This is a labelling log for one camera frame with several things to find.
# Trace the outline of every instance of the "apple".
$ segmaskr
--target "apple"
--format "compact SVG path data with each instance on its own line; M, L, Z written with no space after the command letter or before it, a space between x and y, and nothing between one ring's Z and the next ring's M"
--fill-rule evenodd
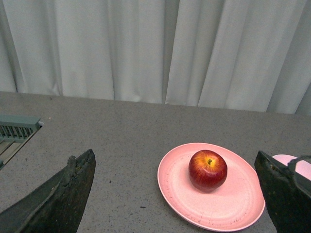
M227 178L225 160L211 150L196 152L189 162L189 178L194 187L209 193L220 187Z

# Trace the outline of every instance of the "curtain fold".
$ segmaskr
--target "curtain fold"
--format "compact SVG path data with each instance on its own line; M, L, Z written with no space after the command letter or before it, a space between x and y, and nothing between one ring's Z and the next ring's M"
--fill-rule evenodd
M0 0L0 91L311 115L311 0Z

